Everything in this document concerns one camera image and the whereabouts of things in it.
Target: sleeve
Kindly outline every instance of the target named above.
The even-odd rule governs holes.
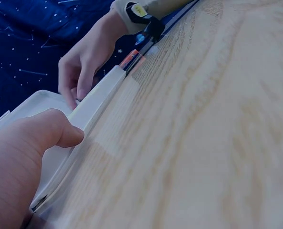
[[[162,19],[190,1],[191,0],[139,0],[137,2],[135,0],[115,0],[111,5],[111,9],[116,10],[121,16],[128,28],[129,34],[136,34],[143,30],[145,25],[131,22],[126,12],[126,6],[129,2],[140,3],[148,14]]]

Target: light wood grain surface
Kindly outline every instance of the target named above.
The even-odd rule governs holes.
[[[283,0],[201,0],[146,58],[45,227],[283,229]]]

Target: dark blue fabric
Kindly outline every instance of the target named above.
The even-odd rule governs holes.
[[[112,0],[0,0],[0,116],[34,92],[57,92],[58,61],[110,9]],[[121,38],[101,79],[134,48]]]

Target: wrist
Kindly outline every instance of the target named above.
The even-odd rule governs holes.
[[[100,19],[102,29],[113,40],[117,41],[120,37],[128,34],[128,29],[116,10],[111,10]]]

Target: yellow label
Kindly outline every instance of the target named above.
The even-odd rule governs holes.
[[[138,3],[132,6],[132,11],[141,18],[147,15],[146,10]]]

